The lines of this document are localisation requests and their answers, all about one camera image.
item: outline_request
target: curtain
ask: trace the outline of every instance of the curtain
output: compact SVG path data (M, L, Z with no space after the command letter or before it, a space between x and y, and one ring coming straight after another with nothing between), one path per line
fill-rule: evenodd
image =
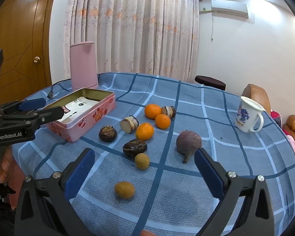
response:
M69 0L70 45L95 43L98 73L135 72L193 82L199 45L199 0Z

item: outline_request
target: pink cloth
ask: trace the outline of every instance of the pink cloth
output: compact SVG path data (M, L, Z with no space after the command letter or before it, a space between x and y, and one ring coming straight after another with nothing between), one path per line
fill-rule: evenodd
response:
M285 133L285 135L287 135L287 136L291 136L291 134L288 133L285 129L283 129L283 132Z
M286 137L289 140L289 142L291 143L291 146L292 146L293 151L295 153L295 140L294 140L294 138L291 135L287 135Z
M280 114L278 112L275 112L275 111L271 110L271 117L274 119L276 117L280 117Z

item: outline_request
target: stool seat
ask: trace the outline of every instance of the stool seat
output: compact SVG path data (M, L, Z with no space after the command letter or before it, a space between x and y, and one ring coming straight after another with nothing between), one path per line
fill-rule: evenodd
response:
M194 78L194 80L197 83L200 83L209 87L214 87L219 90L225 90L226 88L226 84L224 82L214 79L212 77L197 75L196 78Z

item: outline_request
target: person's hand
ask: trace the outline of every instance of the person's hand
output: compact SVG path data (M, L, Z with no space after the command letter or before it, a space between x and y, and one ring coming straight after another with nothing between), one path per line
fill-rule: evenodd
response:
M8 182L11 177L12 161L13 161L12 146L9 145L6 147L6 150L4 151L1 166L0 166L0 183L1 184Z
M157 236L157 235L153 232L143 230L141 231L140 236Z

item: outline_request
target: power cord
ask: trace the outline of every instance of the power cord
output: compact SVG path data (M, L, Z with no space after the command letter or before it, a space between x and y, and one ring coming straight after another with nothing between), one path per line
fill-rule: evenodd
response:
M214 10L207 10L206 8L203 8L202 11L199 11L199 14L208 13L208 12L211 12L211 13L212 13L212 33L211 33L211 42L213 42L213 28L214 28L214 18L213 18L213 13L214 13Z
M58 82L54 83L54 84L51 86L50 92L48 93L47 97L48 97L49 99L53 99L53 87L54 87L55 85L59 84L60 82L67 81L67 80L71 80L71 78L70 78L70 79L61 80L61 81L58 81ZM69 90L65 89L64 87L62 87L62 85L59 84L59 86L60 86L63 90L69 91Z

